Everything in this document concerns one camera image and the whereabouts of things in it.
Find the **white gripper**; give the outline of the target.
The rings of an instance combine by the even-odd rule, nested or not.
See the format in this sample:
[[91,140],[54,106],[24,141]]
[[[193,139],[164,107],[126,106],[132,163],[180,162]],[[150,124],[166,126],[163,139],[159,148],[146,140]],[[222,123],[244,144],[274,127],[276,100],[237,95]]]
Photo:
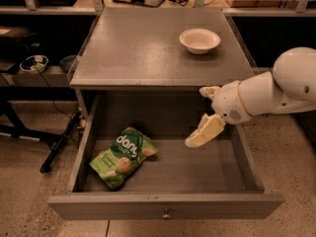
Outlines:
[[211,107],[217,115],[204,114],[197,129],[185,140],[191,148],[197,148],[208,143],[223,130],[226,122],[238,124],[249,121],[252,117],[245,111],[239,94],[239,81],[222,86],[201,87],[198,91],[212,100]]

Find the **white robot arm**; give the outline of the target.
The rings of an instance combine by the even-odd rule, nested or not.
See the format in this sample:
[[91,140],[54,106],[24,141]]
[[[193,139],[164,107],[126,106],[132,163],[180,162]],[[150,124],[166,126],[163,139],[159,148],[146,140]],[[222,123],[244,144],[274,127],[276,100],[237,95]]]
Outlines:
[[218,136],[227,124],[246,122],[263,114],[292,114],[316,110],[316,49],[295,47],[281,54],[271,71],[222,87],[199,89],[211,99],[212,116],[203,115],[185,140],[200,147]]

